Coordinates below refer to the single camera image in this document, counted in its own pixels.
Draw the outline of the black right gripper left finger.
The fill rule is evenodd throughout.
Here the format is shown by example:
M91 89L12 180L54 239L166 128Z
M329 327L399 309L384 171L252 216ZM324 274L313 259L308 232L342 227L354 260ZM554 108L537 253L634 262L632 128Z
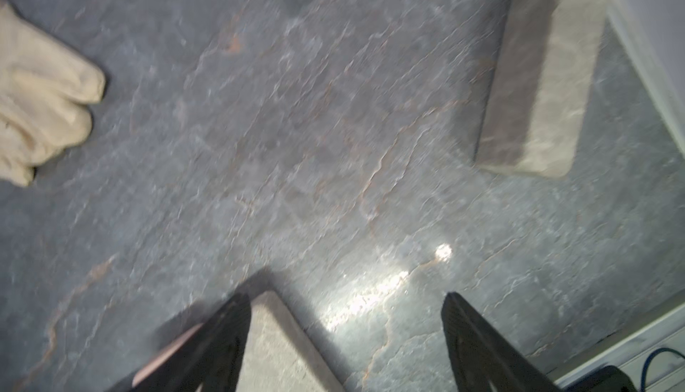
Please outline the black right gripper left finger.
M235 391L252 319L250 298L237 293L162 366L136 387L112 391Z

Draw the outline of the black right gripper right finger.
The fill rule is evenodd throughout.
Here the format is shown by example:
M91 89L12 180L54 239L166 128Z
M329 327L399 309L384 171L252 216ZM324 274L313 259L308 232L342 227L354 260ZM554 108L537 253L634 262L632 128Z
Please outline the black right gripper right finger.
M558 391L457 292L443 301L443 332L459 391Z

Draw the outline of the pink glasses case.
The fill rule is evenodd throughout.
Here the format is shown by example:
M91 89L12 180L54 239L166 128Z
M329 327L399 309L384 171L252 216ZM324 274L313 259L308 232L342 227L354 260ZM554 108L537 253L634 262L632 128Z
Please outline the pink glasses case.
M183 334L173 340L171 344L164 347L155 357L153 357L143 368L133 377L132 387L136 387L143 380L149 377L154 371L162 366L174 353L176 353L201 327L203 323L196 324Z

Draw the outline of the green glasses case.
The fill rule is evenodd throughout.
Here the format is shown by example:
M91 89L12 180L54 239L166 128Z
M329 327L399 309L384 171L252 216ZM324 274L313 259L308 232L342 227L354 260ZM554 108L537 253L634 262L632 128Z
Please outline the green glasses case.
M344 387L285 303L267 291L252 301L237 390L343 391Z

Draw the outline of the grey case red glasses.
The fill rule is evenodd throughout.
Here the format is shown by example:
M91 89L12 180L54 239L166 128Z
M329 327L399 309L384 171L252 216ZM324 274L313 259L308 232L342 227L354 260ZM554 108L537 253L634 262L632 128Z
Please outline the grey case red glasses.
M497 174L571 170L609 0L511 0L476 151Z

